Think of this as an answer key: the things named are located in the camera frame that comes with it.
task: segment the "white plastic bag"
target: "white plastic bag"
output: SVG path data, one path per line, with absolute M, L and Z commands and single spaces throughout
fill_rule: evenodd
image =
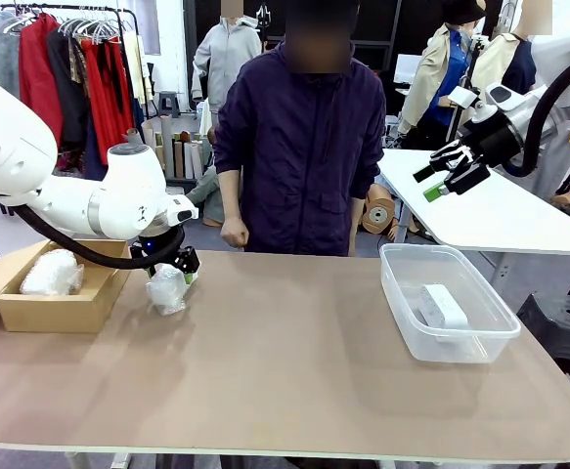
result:
M 164 316 L 184 311 L 185 293 L 196 278 L 197 274 L 185 276 L 175 267 L 163 264 L 146 285 L 148 296 Z
M 82 286 L 84 267 L 73 253 L 55 249 L 42 254 L 22 282 L 22 295 L 65 296 Z

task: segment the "cardboard box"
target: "cardboard box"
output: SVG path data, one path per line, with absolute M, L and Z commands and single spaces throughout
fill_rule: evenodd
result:
M 81 244 L 112 257 L 129 257 L 125 241 L 80 240 Z M 108 269 L 76 256 L 84 265 L 83 282 L 76 295 L 20 294 L 20 286 L 37 258 L 60 248 L 44 241 L 0 258 L 0 316 L 11 332 L 98 333 L 109 317 L 128 271 Z

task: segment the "clear plastic container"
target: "clear plastic container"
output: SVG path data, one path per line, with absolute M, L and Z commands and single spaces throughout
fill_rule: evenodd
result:
M 380 248 L 382 288 L 402 336 L 426 362 L 490 363 L 517 337 L 521 323 L 460 251 L 447 246 L 385 244 Z M 421 288 L 444 284 L 469 321 L 469 330 L 429 327 Z

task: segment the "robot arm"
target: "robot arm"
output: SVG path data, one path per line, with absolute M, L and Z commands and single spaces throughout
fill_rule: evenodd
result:
M 422 181 L 435 171 L 450 171 L 443 184 L 425 193 L 428 200 L 469 191 L 490 176 L 488 167 L 502 165 L 513 176 L 528 176 L 541 144 L 563 124 L 570 129 L 570 36 L 538 37 L 533 57 L 548 86 L 521 96 L 491 85 L 486 104 L 475 100 L 474 117 L 460 129 L 460 138 L 433 153 L 430 165 L 416 174 Z M 511 160 L 522 151 L 517 166 Z
M 185 271 L 198 266 L 192 248 L 180 249 L 182 224 L 197 218 L 183 195 L 168 195 L 150 147 L 122 144 L 108 154 L 102 182 L 52 175 L 57 146 L 46 124 L 0 87 L 0 203 L 35 230 L 83 258 L 117 269 L 147 269 L 164 262 Z M 112 259 L 90 251 L 58 232 L 139 237 L 141 259 Z

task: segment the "hand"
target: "hand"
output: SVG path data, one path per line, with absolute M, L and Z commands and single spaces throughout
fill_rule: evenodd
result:
M 450 101 L 450 97 L 442 96 L 439 98 L 439 107 L 454 107 L 455 104 Z
M 249 231 L 241 218 L 227 218 L 222 227 L 222 237 L 229 246 L 243 248 L 247 246 Z

